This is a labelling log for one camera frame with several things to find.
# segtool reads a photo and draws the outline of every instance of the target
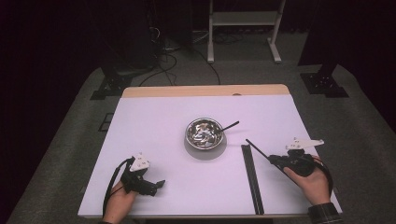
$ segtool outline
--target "black cable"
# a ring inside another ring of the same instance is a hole
[[[200,51],[198,51],[197,49],[193,49],[194,51],[196,51],[199,55],[201,55],[201,57],[205,60],[205,62],[212,68],[212,70],[215,72],[215,74],[216,74],[216,77],[218,78],[218,85],[221,85],[221,82],[220,82],[220,76],[219,76],[219,73],[218,73],[218,71],[216,71],[216,69],[213,67],[213,65],[211,64],[211,63],[208,63],[207,62],[207,59],[206,59],[206,57],[204,56],[204,54],[202,54]]]
[[[166,62],[168,62],[168,56],[171,56],[170,54],[168,54],[168,51],[166,50],[165,51],[165,54],[164,54],[165,56],[166,56]],[[176,66],[176,64],[177,64],[177,59],[176,59],[176,57],[174,57],[174,59],[175,59],[175,64],[174,64],[174,66],[173,67],[175,67]],[[161,64],[159,64],[159,66],[160,66],[160,68],[165,72],[165,74],[166,74],[166,77],[168,78],[168,80],[169,80],[169,83],[171,84],[171,86],[175,86],[175,83],[174,82],[172,82],[172,80],[171,80],[171,78],[169,77],[169,73],[168,73],[168,71],[166,71],[165,69],[163,69],[162,67],[161,67]]]
[[[175,75],[175,74],[173,74],[173,73],[171,73],[171,72],[167,72],[169,75],[171,75],[174,79],[173,79],[173,84],[174,84],[174,86],[177,86],[177,84],[176,84],[176,80],[177,80],[177,75]]]
[[[120,189],[123,189],[123,186],[119,187],[118,189],[114,190],[114,192],[112,192],[110,194],[110,197],[113,196],[113,194],[117,193],[117,191],[119,191]]]
[[[234,35],[229,35],[229,34],[217,34],[214,35],[214,39],[213,42],[218,44],[218,45],[231,45],[234,44],[236,42],[242,41],[244,39],[244,36],[242,34],[240,34],[240,38],[237,38]]]
[[[170,68],[167,68],[167,69],[162,69],[162,68],[160,67],[160,68],[162,69],[161,72],[157,72],[157,73],[154,73],[154,74],[152,74],[152,75],[146,77],[143,81],[140,82],[139,87],[141,87],[141,86],[143,85],[143,83],[145,83],[145,82],[146,82],[147,80],[149,80],[150,78],[155,77],[155,76],[157,76],[157,75],[159,75],[159,74],[161,74],[161,73],[165,73],[165,72],[171,70],[172,68],[174,68],[174,67],[176,66],[176,64],[177,64],[177,58],[176,58],[175,56],[171,55],[171,54],[167,54],[167,56],[173,58],[173,59],[175,60],[175,63],[174,63]]]
[[[164,42],[163,43],[163,53],[164,54],[172,53],[172,52],[181,50],[181,46],[177,46],[177,47],[174,47],[174,48],[170,49],[169,47],[171,46],[171,44],[169,43],[169,41],[167,41],[167,39],[165,39],[163,42]]]
[[[208,31],[196,31],[192,33],[192,44],[200,45],[200,44],[207,44],[207,38],[209,37]]]

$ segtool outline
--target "black equipment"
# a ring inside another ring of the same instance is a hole
[[[129,193],[131,190],[138,192],[142,195],[151,195],[154,196],[157,193],[157,189],[163,187],[165,180],[159,181],[156,184],[148,182],[143,179],[143,174],[148,170],[148,168],[131,171],[131,167],[134,164],[135,158],[127,159],[123,161],[114,171],[113,176],[111,177],[110,183],[108,183],[105,199],[103,202],[103,216],[106,213],[106,206],[108,199],[111,197],[111,189],[113,188],[114,182],[116,180],[117,175],[119,174],[120,168],[123,164],[126,163],[125,170],[121,176],[120,181],[122,182],[122,188],[125,189],[126,193]]]
[[[320,163],[316,162],[315,160],[317,159],[314,160],[310,154],[305,154],[303,149],[290,149],[288,151],[288,156],[267,156],[256,146],[254,146],[254,144],[248,139],[246,139],[246,141],[287,177],[289,176],[283,171],[283,168],[285,167],[289,167],[294,173],[304,177],[311,175],[315,168],[318,167],[319,170],[321,170],[323,174],[326,175],[327,181],[329,183],[329,195],[332,195],[332,175],[330,174],[329,168],[322,161],[320,161]]]

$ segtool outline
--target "table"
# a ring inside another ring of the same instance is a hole
[[[184,133],[197,118],[212,118],[225,132],[216,150],[191,150]],[[252,151],[262,196],[256,215],[241,145],[248,138],[268,155],[286,155],[294,137],[309,139],[284,85],[139,87],[125,89],[92,172],[78,215],[100,217],[114,169],[139,152],[150,161],[145,179],[166,183],[155,197],[139,195],[136,218],[296,217],[309,202],[300,189]],[[317,155],[313,147],[308,153]],[[334,194],[339,212],[342,212]]]
[[[279,52],[276,47],[276,36],[282,20],[283,9],[286,0],[281,0],[277,11],[249,11],[249,12],[215,12],[213,0],[209,5],[209,39],[207,41],[207,61],[215,61],[213,50],[213,27],[235,25],[271,25],[274,26],[271,37],[267,38],[268,45],[274,57],[275,63],[281,63]]]

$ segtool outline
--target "wooden table edge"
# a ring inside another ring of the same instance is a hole
[[[221,86],[166,86],[129,87],[122,98],[172,96],[226,96],[226,95],[285,95],[290,94],[283,84],[221,85]]]
[[[266,219],[266,218],[297,218],[297,217],[308,217],[307,213],[304,214],[285,214],[285,215],[158,215],[158,216],[134,216],[128,214],[127,217],[132,217],[133,219],[234,219],[234,218],[244,218],[244,219]],[[99,216],[89,216],[85,217],[87,219],[101,219]]]

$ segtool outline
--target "black chopstick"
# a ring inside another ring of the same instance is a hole
[[[253,157],[251,155],[250,145],[242,145],[242,153],[244,155],[245,166],[247,169],[247,179],[250,186],[251,197],[253,200],[256,215],[264,214],[262,207],[262,196],[260,194],[259,182],[257,180],[256,170],[254,167]]]
[[[246,139],[246,141],[249,143],[250,146],[253,146],[254,149],[256,149],[258,152],[260,152],[260,154],[262,154],[262,155],[265,157],[265,159],[267,159],[267,160],[271,163],[271,161],[270,161],[270,159],[268,158],[268,156],[265,155],[261,150],[259,150],[258,147],[254,146],[254,144],[251,143],[248,139]],[[282,172],[285,176],[287,176],[288,179],[290,179],[292,182],[294,182],[294,184],[297,185],[297,183],[296,183],[294,180],[292,180],[292,179],[290,178],[290,176],[288,176],[288,175],[283,171],[283,169],[281,169],[281,168],[280,168],[279,166],[277,166],[277,165],[275,165],[275,167],[276,167],[280,172]]]

